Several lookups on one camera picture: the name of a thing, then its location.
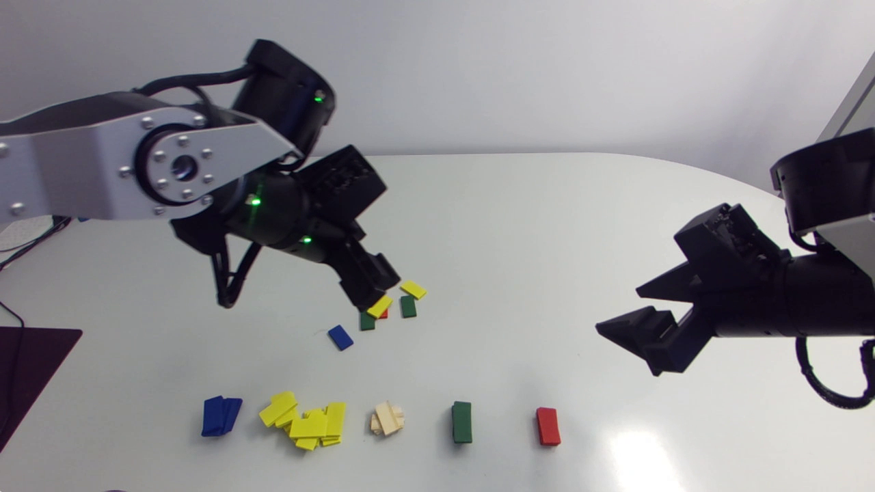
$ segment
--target wooden block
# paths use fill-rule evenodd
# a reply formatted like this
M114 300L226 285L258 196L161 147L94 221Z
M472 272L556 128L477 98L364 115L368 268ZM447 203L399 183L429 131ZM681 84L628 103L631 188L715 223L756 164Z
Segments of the wooden block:
M395 415L395 422L398 423L398 426L402 429L404 428L404 412L401 410L400 406L392 405L392 414Z
M382 427L380 427L380 420L377 418L376 413L371 414L371 432L378 436L382 434Z
M204 426L200 431L200 435L204 437L221 436L223 434L223 420L222 397L218 396L204 400Z
M287 399L291 399L295 402L295 404L298 404L298 401L295 399L295 394L291 391L283 391L282 393L277 393L276 395L270 397L270 402L274 404L276 402L284 401Z
M401 429L401 427L398 426L395 414L392 413L392 405L389 402L378 404L375 409L377 419L380 420L380 428L382 428L383 434L390 436L393 433L398 432L398 429Z
M316 446L319 445L319 438L300 438L295 439L295 446L300 447L301 449L306 449L307 451L312 451L316 449Z
M401 296L398 299L398 304L401 305L402 318L415 318L417 316L417 300L413 296Z
M343 402L334 402L328 404L325 408L325 418L327 419L327 424L325 425L325 435L326 436L336 436L340 437L343 435L343 419L347 413L347 404Z
M258 412L258 417L261 418L266 427L270 427L276 423L281 415L294 408L297 404L298 401L295 399L295 394L291 391L277 393L270 397L270 404L267 408Z
M310 410L303 418L296 418L291 421L289 437L292 439L324 438L327 426L328 418L322 412L322 409Z
M425 294L429 293L412 280L408 280L407 282L401 284L401 290L415 297L416 300L422 299Z
M559 446L562 439L559 438L559 422L555 408L541 407L535 411L538 417L538 438L541 446Z
M328 330L328 337L334 342L338 350L346 350L353 345L353 339L341 325Z
M376 302L376 304L374 304L373 306L371 306L367 310L367 313L370 314L371 316L373 316L374 318L379 318L380 315L383 314L383 311L386 311L387 309L389 309L389 306L391 306L391 305L392 305L392 298L389 296L383 296L380 298L380 300L378 300Z
M455 402L452 404L452 441L456 444L473 442L471 433L471 404Z
M336 438L322 438L322 447L334 446L335 444L340 444L343 442L343 438L338 436Z
M366 332L367 330L373 330L374 328L376 328L377 324L370 314L359 313L359 315L359 329L361 331Z
M289 410L286 413L284 413L283 415L280 415L279 417L277 417L276 422L274 422L274 425L277 427L286 427L287 425L291 424L291 421L294 420L295 418L301 418L301 416L298 415L298 406L297 405L291 407L291 410Z

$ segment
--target white table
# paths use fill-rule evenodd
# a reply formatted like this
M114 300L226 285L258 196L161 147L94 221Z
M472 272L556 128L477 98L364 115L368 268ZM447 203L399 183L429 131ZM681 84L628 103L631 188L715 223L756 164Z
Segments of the white table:
M723 201L787 245L777 198L620 155L372 161L389 191L360 218L365 245L430 291L373 332L329 268L272 250L219 308L207 259L163 221L76 224L4 271L0 299L31 326L85 334L0 454L0 490L871 489L872 410L821 401L792 341L713 340L654 378L594 328L653 304L634 287L679 264L672 235ZM811 345L827 383L862 390L857 340ZM347 402L344 442L304 453L264 428L281 390L302 410ZM202 438L220 394L243 398L240 417ZM407 425L381 439L366 427L386 399ZM454 400L472 402L471 445L452 443ZM538 445L538 406L558 409L561 446Z

